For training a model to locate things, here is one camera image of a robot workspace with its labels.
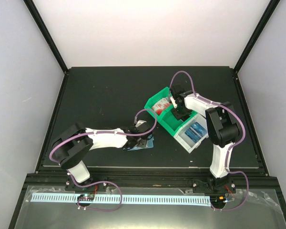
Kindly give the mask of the blue leather card holder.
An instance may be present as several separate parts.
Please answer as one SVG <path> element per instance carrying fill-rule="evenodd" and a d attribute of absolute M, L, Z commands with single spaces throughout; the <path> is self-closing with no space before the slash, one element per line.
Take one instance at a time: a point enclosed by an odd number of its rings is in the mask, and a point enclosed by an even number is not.
<path fill-rule="evenodd" d="M 154 136 L 149 135 L 146 139 L 140 139 L 135 146 L 124 146 L 123 151 L 134 151 L 134 150 L 141 150 L 141 149 L 148 149 L 153 148 L 154 144 Z"/>

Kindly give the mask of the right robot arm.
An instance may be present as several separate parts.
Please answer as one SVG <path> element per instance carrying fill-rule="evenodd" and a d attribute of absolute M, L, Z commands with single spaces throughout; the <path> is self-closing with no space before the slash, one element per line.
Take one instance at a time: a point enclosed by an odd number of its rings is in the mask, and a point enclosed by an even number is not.
<path fill-rule="evenodd" d="M 229 163 L 233 147 L 245 138 L 245 127 L 235 114 L 231 103 L 218 103 L 197 94 L 186 91 L 176 84 L 170 88 L 172 114 L 177 120 L 186 121 L 195 111 L 205 119 L 208 137 L 213 144 L 213 159 L 210 166 L 208 189 L 219 192 L 227 182 L 230 173 Z"/>

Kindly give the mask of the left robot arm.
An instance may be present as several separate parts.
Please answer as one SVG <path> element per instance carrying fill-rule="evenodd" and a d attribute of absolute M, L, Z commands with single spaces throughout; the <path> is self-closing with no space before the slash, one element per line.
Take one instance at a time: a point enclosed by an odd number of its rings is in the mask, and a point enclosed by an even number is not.
<path fill-rule="evenodd" d="M 83 159 L 89 151 L 101 148 L 120 148 L 124 151 L 153 147 L 152 129 L 140 120 L 130 127 L 109 130 L 85 128 L 74 124 L 52 143 L 49 159 L 66 170 L 81 190 L 92 187 L 90 176 Z"/>

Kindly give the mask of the red white card stack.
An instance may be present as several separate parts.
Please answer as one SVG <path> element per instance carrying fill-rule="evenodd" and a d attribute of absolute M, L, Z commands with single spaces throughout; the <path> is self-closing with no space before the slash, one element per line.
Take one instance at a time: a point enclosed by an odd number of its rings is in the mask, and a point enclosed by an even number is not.
<path fill-rule="evenodd" d="M 157 114 L 160 115 L 165 109 L 167 109 L 171 105 L 171 102 L 167 97 L 160 99 L 157 101 L 153 106 L 152 110 Z"/>

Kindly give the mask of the blue card stack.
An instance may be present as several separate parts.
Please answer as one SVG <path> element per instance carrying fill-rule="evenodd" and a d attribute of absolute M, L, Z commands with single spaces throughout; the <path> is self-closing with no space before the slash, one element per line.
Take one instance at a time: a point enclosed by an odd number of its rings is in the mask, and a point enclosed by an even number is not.
<path fill-rule="evenodd" d="M 195 122 L 185 131 L 185 135 L 188 136 L 194 143 L 198 143 L 204 137 L 208 137 L 208 132 L 202 125 Z"/>

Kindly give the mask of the green plastic bin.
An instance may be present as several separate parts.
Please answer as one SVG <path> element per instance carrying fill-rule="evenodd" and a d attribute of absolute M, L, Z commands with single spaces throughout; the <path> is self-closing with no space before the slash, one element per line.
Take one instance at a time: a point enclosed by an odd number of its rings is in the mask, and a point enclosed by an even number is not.
<path fill-rule="evenodd" d="M 169 93 L 169 88 L 165 87 L 160 92 L 156 93 L 152 97 L 150 97 L 144 108 L 145 109 L 151 109 L 156 102 L 159 100 L 166 98 Z M 185 121 L 183 120 L 177 120 L 175 116 L 172 113 L 172 109 L 174 109 L 174 106 L 171 104 L 169 107 L 167 107 L 164 111 L 162 111 L 160 114 L 157 115 L 157 122 L 172 136 L 174 137 L 178 130 L 183 127 L 192 117 L 195 117 L 197 115 L 196 111 L 192 111 L 189 118 Z"/>

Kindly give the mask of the white plastic bin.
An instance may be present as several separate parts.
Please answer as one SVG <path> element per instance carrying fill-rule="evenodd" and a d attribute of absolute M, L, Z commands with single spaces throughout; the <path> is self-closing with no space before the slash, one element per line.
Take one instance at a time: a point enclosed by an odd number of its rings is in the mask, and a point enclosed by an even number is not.
<path fill-rule="evenodd" d="M 196 114 L 181 124 L 174 139 L 190 154 L 201 142 L 208 138 L 206 119 Z"/>

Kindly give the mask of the black aluminium frame rail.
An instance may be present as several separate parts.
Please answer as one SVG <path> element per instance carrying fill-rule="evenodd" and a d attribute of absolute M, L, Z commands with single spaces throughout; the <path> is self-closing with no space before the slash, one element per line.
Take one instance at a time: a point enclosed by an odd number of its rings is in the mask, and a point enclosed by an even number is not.
<path fill-rule="evenodd" d="M 189 187 L 198 188 L 208 182 L 208 169 L 160 169 L 160 168 L 89 168 L 92 182 L 111 181 L 120 187 Z M 66 171 L 58 167 L 43 167 L 26 175 L 24 188 L 28 186 L 63 186 L 74 189 L 75 185 Z"/>

